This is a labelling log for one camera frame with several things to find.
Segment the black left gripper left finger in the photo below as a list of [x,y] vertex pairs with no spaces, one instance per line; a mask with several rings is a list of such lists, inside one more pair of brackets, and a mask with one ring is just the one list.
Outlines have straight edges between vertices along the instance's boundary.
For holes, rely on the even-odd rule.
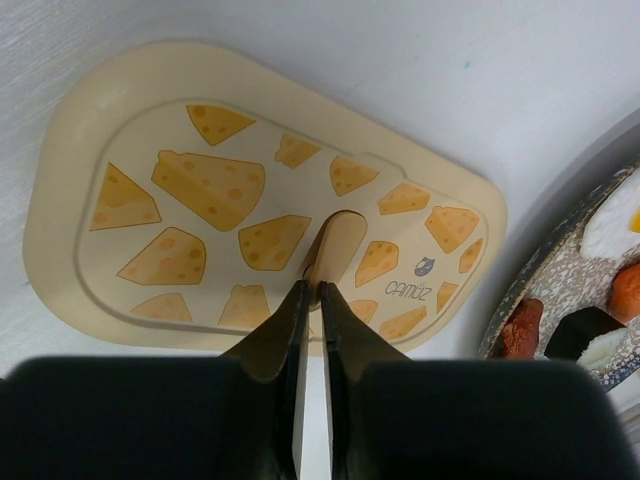
[[295,479],[309,285],[206,357],[41,357],[1,382],[5,479]]

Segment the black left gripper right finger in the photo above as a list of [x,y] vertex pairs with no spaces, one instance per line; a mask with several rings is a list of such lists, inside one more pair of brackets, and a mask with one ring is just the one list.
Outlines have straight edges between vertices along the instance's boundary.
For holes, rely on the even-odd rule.
[[624,479],[600,385],[552,361],[412,360],[320,288],[335,479]]

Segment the beige patterned lunch box lid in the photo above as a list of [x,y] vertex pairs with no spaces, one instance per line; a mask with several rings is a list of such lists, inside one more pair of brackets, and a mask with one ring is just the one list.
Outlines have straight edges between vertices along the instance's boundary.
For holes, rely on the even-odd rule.
[[506,223],[483,178],[240,55],[169,42],[64,96],[23,255],[45,306],[108,342],[223,351],[313,278],[409,351]]

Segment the red bacon strip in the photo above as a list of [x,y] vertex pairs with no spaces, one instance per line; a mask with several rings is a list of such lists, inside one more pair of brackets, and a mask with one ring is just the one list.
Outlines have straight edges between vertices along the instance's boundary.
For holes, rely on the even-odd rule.
[[539,324],[543,309],[544,305],[539,299],[520,301],[501,333],[504,358],[534,358],[539,344]]

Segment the sushi roll white centre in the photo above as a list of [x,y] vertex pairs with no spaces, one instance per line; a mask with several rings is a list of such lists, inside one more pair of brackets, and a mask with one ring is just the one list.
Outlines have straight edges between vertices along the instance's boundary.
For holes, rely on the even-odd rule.
[[566,315],[551,335],[544,356],[573,361],[588,370],[605,367],[630,333],[629,328],[597,307]]

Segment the speckled ceramic plate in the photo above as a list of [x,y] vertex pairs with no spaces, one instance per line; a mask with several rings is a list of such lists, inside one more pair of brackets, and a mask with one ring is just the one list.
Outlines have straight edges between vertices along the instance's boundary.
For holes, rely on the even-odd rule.
[[[609,163],[603,179],[571,207],[514,278],[488,324],[479,358],[507,359],[503,357],[501,333],[523,299],[536,298],[544,305],[535,360],[550,360],[544,356],[545,347],[566,315],[587,307],[597,307],[611,315],[613,281],[622,269],[639,264],[639,245],[616,260],[583,258],[580,245],[584,228],[598,207],[639,170],[639,128],[631,127],[598,157]],[[586,369],[607,392],[639,370],[639,315],[625,325],[630,333],[610,363],[597,370]]]

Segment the orange chicken drumstick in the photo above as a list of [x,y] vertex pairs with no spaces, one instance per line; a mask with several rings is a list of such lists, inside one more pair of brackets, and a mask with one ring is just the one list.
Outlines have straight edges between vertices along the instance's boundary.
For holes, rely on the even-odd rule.
[[627,324],[640,311],[640,265],[622,269],[612,284],[609,311],[619,322]]

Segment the fried egg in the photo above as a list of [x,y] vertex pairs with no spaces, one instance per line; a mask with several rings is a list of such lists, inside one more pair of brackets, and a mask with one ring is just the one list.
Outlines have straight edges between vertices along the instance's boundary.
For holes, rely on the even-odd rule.
[[629,175],[586,224],[580,255],[616,260],[639,245],[639,170]]

